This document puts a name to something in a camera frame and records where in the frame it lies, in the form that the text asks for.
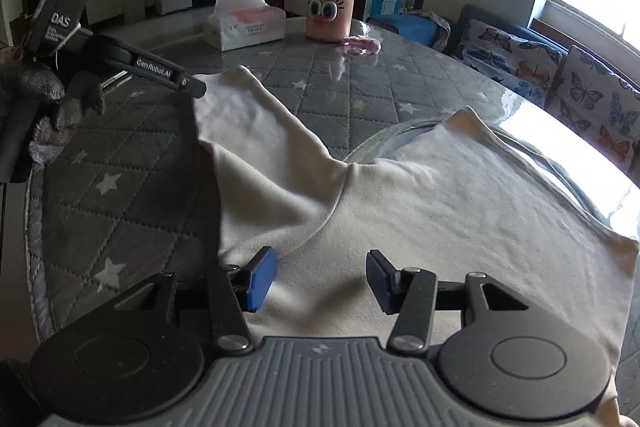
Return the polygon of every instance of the silver bolt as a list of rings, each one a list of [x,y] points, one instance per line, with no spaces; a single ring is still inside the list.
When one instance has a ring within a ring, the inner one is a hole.
[[[424,347],[424,342],[415,335],[398,335],[391,339],[391,345],[403,353],[415,353]]]
[[[222,335],[218,345],[225,351],[242,351],[249,347],[249,341],[242,335]]]

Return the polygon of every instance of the handheld robotic device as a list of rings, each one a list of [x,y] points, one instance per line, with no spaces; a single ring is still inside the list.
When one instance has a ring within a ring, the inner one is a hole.
[[[41,0],[23,59],[204,94],[177,64],[82,28],[86,1]],[[0,182],[14,178],[39,105],[14,102],[0,132]],[[375,337],[256,346],[242,312],[260,309],[275,274],[269,247],[192,283],[159,273],[59,331],[31,361],[42,427],[598,424],[610,378],[603,349],[487,274],[439,282],[372,250],[369,286],[383,312],[398,314],[386,347]],[[430,346],[437,310],[459,310],[462,329]]]

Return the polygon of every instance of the cartoon eye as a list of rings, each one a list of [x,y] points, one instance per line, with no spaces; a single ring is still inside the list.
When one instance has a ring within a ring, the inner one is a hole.
[[[331,22],[338,15],[338,5],[335,1],[324,1],[322,3],[322,17]]]
[[[322,10],[321,0],[311,0],[309,2],[309,15],[311,15],[312,17],[320,15],[321,10]]]

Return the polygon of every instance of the table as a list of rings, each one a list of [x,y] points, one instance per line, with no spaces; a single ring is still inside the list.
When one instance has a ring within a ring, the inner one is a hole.
[[[390,126],[398,132],[469,105],[551,158],[612,229],[638,238],[640,190],[553,117],[421,44],[356,21],[352,32],[378,38],[381,53],[344,55],[308,40],[295,18],[282,41],[221,54],[191,39],[161,54],[191,73],[250,68],[339,159]],[[105,115],[85,119],[62,156],[30,181],[28,271],[42,339],[157,271],[200,277],[218,251],[217,187],[190,99],[133,79],[107,102]]]

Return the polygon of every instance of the gray ribbed plate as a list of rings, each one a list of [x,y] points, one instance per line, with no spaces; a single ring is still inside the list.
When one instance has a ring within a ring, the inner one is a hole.
[[[272,337],[247,357],[220,359],[173,409],[136,427],[488,427],[522,425],[453,397],[420,359],[376,338]],[[582,415],[546,425],[599,425]],[[79,427],[52,416],[41,427]]]

